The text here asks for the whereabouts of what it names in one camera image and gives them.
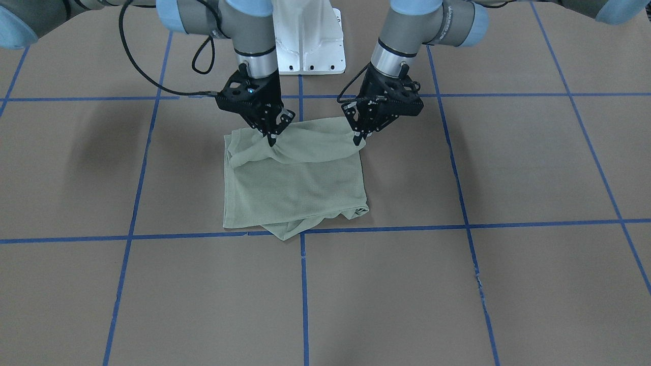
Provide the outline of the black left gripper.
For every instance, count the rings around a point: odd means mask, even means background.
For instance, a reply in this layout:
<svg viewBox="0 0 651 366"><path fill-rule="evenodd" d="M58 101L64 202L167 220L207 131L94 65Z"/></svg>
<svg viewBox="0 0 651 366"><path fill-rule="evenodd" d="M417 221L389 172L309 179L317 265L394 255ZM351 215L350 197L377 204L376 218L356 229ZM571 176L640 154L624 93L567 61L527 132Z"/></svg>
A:
<svg viewBox="0 0 651 366"><path fill-rule="evenodd" d="M355 145L360 145L372 133L382 131L399 118L391 114L391 91L398 84L412 81L408 75L409 69L408 64L400 64L398 76L390 77L372 64L367 64L342 90L345 93L358 77L364 76L358 95L342 100L342 111L353 131Z"/></svg>

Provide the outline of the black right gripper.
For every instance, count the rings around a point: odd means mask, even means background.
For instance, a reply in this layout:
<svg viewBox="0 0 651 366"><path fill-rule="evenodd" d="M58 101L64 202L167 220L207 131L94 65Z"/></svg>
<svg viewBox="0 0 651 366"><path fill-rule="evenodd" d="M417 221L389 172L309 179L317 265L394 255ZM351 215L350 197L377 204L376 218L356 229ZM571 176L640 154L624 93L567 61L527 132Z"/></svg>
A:
<svg viewBox="0 0 651 366"><path fill-rule="evenodd" d="M278 136L295 118L295 112L284 107L279 70L267 77L253 78L247 69L239 69L234 77L234 81L240 84L234 92L235 112L250 127L266 136L268 146L273 147Z"/></svg>

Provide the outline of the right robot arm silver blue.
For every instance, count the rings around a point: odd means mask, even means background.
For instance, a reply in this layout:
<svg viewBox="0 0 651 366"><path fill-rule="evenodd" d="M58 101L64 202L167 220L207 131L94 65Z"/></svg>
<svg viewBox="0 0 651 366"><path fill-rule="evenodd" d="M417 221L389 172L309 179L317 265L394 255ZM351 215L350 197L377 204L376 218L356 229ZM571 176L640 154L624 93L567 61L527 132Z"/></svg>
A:
<svg viewBox="0 0 651 366"><path fill-rule="evenodd" d="M133 66L124 16L129 7L154 9L170 31L204 35L207 44L232 42L237 71L223 90L195 91L194 96L212 97L219 109L239 114L270 146L293 121L295 113L281 100L270 1L2 1L2 48L27 48L75 16L109 7L120 8L120 38Z"/></svg>

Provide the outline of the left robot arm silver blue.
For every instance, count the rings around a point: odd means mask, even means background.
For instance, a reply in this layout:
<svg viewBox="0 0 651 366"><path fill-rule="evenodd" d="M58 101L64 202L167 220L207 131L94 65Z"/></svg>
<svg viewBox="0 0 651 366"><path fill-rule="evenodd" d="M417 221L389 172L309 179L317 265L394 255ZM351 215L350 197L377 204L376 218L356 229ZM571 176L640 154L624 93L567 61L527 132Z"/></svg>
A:
<svg viewBox="0 0 651 366"><path fill-rule="evenodd" d="M409 70L423 45L471 47L485 36L489 9L507 1L392 1L355 98L337 101L356 146L401 116L423 109L420 84Z"/></svg>

